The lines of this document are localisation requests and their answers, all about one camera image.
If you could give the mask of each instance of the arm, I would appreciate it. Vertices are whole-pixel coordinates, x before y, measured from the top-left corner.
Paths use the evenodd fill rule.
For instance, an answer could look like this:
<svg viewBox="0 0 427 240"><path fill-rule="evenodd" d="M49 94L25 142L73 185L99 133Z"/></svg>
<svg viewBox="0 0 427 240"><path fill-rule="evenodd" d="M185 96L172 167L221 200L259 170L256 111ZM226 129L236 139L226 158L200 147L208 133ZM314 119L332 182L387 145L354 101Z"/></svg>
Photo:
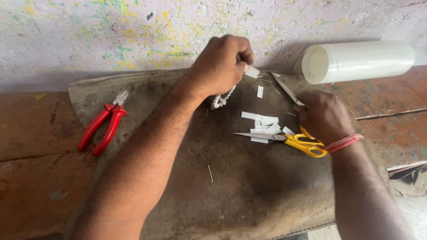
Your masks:
<svg viewBox="0 0 427 240"><path fill-rule="evenodd" d="M348 109L330 94L304 93L300 121L325 145L356 133ZM336 224L343 240L412 239L359 140L332 153Z"/></svg>
<svg viewBox="0 0 427 240"><path fill-rule="evenodd" d="M253 63L246 38L212 38L185 77L107 167L71 239L139 239L159 201L194 110L237 84Z"/></svg>

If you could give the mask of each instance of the red bracelet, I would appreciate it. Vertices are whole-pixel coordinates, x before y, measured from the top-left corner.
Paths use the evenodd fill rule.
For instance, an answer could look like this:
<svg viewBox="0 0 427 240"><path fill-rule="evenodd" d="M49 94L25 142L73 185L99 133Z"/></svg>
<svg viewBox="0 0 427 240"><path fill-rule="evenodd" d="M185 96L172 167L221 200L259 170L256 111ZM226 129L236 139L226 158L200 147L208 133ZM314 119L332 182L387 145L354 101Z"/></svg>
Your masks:
<svg viewBox="0 0 427 240"><path fill-rule="evenodd" d="M336 142L328 144L327 146L323 147L323 149L326 150L328 153L333 153L336 150L341 149L345 146L348 146L348 145L354 143L355 141L357 141L359 139L363 139L363 138L364 137L360 134L353 134L353 135L345 137L341 140L338 140Z"/></svg>

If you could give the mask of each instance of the scissor blade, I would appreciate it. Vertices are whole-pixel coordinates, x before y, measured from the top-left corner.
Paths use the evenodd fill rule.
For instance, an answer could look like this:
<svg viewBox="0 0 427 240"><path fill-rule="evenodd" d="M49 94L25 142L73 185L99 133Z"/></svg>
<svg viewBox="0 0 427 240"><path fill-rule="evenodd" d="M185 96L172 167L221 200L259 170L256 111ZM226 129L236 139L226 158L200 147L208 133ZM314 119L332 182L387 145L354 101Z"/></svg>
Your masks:
<svg viewBox="0 0 427 240"><path fill-rule="evenodd" d="M233 134L247 136L247 137L277 140L277 141L285 141L287 139L285 136L281 134L269 135L269 134L261 134L261 133L244 133L244 132L233 132Z"/></svg>
<svg viewBox="0 0 427 240"><path fill-rule="evenodd" d="M288 96L292 99L292 101L298 106L305 106L300 100L295 97L295 94L282 82L280 79L275 76L272 72L270 72L271 76L273 76L274 80L282 87L283 90L288 94Z"/></svg>
<svg viewBox="0 0 427 240"><path fill-rule="evenodd" d="M117 95L113 104L123 105L123 103L125 102L125 99L128 97L128 94L129 94L128 91L124 91L124 92L120 93L119 95Z"/></svg>

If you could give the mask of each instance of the plastic sheet roll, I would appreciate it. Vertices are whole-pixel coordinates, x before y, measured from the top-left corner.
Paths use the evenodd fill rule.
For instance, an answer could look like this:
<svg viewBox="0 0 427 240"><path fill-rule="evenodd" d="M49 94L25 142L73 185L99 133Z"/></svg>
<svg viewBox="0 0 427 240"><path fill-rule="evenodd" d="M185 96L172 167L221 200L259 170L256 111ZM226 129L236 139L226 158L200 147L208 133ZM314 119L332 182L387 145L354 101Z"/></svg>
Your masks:
<svg viewBox="0 0 427 240"><path fill-rule="evenodd" d="M302 73L311 84L397 76L415 60L413 48L399 41L313 45L302 54Z"/></svg>

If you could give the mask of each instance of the paint-splattered wall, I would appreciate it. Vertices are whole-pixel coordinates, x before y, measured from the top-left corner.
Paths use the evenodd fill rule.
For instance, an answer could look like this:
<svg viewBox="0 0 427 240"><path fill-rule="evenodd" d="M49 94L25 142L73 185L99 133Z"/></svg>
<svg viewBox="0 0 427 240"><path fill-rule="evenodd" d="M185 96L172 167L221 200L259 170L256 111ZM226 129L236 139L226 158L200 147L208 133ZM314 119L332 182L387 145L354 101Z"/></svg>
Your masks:
<svg viewBox="0 0 427 240"><path fill-rule="evenodd" d="M292 68L316 43L403 40L426 51L426 15L424 0L0 0L0 91L189 67L227 33L249 38L255 65L272 69Z"/></svg>

